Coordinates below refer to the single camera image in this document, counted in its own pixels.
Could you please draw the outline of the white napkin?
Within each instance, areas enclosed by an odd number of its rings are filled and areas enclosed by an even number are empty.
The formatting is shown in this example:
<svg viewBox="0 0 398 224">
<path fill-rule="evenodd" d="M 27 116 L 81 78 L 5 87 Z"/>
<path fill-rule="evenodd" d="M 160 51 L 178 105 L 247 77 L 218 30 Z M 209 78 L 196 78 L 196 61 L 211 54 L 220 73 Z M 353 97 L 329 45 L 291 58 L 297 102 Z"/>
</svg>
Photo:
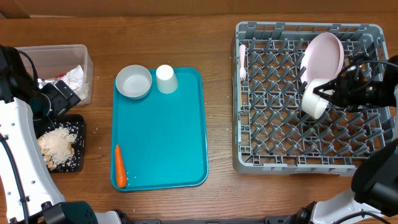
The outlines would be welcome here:
<svg viewBox="0 0 398 224">
<path fill-rule="evenodd" d="M 69 88 L 78 95 L 81 101 L 87 98 L 89 85 L 85 82 L 84 71 L 80 65 L 64 75 L 61 81 L 68 85 Z"/>
</svg>

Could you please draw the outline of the white plastic fork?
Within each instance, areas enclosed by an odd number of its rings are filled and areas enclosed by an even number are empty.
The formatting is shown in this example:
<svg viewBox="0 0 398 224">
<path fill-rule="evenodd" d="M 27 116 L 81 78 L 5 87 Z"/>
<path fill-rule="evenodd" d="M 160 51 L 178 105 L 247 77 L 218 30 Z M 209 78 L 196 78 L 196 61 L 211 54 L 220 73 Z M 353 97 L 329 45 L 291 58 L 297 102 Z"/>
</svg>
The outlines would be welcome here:
<svg viewBox="0 0 398 224">
<path fill-rule="evenodd" d="M 246 80 L 246 69 L 245 69 L 245 61 L 246 61 L 246 46 L 244 44 L 239 46 L 239 78 L 243 82 Z"/>
</svg>

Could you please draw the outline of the silver red foil wrapper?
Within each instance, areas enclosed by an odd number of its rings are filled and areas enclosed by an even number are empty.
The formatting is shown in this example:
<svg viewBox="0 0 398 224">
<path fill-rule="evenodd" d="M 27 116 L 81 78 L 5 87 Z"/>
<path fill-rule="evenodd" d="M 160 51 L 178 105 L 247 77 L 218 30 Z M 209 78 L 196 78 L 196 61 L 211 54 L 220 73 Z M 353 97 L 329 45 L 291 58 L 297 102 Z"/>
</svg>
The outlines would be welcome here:
<svg viewBox="0 0 398 224">
<path fill-rule="evenodd" d="M 65 74 L 60 74 L 53 78 L 38 78 L 37 80 L 38 80 L 39 88 L 40 89 L 43 88 L 48 83 L 55 85 L 64 76 L 65 76 Z"/>
</svg>

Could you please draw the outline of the white plastic cup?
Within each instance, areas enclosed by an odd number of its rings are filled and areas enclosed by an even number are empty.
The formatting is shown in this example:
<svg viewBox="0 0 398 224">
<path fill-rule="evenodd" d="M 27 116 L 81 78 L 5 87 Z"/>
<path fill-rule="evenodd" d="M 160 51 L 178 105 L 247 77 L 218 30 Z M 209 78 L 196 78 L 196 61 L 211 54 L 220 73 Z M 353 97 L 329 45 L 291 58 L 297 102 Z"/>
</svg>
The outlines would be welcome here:
<svg viewBox="0 0 398 224">
<path fill-rule="evenodd" d="M 170 65 L 161 65 L 156 70 L 157 88 L 161 93 L 173 93 L 178 88 L 177 76 Z"/>
</svg>

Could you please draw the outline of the grey bowl with rice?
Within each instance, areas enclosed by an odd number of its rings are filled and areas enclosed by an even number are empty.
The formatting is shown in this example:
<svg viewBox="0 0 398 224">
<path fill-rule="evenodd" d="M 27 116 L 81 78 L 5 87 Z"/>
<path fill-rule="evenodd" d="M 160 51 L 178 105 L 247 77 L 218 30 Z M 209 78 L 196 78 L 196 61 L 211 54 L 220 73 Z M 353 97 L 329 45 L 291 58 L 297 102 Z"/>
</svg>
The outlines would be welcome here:
<svg viewBox="0 0 398 224">
<path fill-rule="evenodd" d="M 129 65 L 118 73 L 115 84 L 120 94 L 138 100 L 150 92 L 152 75 L 141 65 Z"/>
</svg>

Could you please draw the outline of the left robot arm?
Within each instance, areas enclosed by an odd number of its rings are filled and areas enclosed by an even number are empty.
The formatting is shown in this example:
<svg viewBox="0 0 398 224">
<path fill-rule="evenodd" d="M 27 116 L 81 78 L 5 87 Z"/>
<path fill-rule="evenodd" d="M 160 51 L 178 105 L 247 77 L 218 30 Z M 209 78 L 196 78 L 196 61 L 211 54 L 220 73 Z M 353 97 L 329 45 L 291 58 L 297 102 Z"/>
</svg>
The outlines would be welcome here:
<svg viewBox="0 0 398 224">
<path fill-rule="evenodd" d="M 53 121 L 80 102 L 63 81 L 39 87 L 14 47 L 1 47 L 1 181 L 9 223 L 129 223 L 120 210 L 96 213 L 66 202 L 45 165 L 34 121 Z"/>
</svg>

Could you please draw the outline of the pink round plate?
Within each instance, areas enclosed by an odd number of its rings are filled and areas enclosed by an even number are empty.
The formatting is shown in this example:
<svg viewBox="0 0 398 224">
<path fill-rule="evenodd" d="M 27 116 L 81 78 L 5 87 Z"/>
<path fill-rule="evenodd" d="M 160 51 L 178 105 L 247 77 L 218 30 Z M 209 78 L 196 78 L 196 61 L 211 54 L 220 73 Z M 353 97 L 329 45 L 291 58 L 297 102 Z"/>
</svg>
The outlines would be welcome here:
<svg viewBox="0 0 398 224">
<path fill-rule="evenodd" d="M 300 69 L 305 69 L 300 81 L 310 83 L 317 78 L 332 80 L 343 68 L 344 50 L 334 34 L 324 32 L 317 35 L 307 46 Z"/>
</svg>

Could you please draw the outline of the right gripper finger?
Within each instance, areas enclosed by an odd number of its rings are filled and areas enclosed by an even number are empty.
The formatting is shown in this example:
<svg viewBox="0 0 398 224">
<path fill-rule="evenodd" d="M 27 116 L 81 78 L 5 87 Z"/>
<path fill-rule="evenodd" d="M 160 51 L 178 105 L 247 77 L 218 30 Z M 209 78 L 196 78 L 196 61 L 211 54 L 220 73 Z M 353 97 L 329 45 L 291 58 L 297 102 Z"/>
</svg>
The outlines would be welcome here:
<svg viewBox="0 0 398 224">
<path fill-rule="evenodd" d="M 336 79 L 316 78 L 312 81 L 314 93 L 334 93 L 337 90 Z"/>
<path fill-rule="evenodd" d="M 337 105 L 339 102 L 339 99 L 335 95 L 334 92 L 325 92 L 324 96 L 321 96 L 319 93 L 316 94 L 314 93 L 314 96 L 316 97 L 315 100 L 315 107 L 327 107 L 330 103 L 333 105 Z"/>
</svg>

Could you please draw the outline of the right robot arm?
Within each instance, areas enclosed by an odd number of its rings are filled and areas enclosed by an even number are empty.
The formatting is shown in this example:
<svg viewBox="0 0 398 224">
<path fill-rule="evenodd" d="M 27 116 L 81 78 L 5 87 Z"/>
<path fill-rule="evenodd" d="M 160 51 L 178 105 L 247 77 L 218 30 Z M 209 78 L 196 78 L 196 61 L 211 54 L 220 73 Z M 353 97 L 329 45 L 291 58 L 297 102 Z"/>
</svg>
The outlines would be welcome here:
<svg viewBox="0 0 398 224">
<path fill-rule="evenodd" d="M 351 59 L 337 77 L 312 93 L 350 111 L 397 106 L 397 57 Z M 312 202 L 284 223 L 356 223 L 375 218 L 382 223 L 397 215 L 397 131 L 390 143 L 374 152 L 357 169 L 351 187 L 322 202 Z"/>
</svg>

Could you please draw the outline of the white bowl with peanuts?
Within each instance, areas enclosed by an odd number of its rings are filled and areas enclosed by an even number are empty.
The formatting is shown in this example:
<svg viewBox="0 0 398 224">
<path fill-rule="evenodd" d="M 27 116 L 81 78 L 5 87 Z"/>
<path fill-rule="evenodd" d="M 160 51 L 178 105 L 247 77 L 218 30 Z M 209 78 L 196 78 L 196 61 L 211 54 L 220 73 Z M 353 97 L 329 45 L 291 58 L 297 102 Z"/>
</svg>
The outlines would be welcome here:
<svg viewBox="0 0 398 224">
<path fill-rule="evenodd" d="M 304 91 L 301 104 L 302 111 L 315 119 L 318 119 L 325 112 L 330 102 L 314 94 L 313 89 L 329 81 L 324 78 L 316 78 L 307 85 Z"/>
</svg>

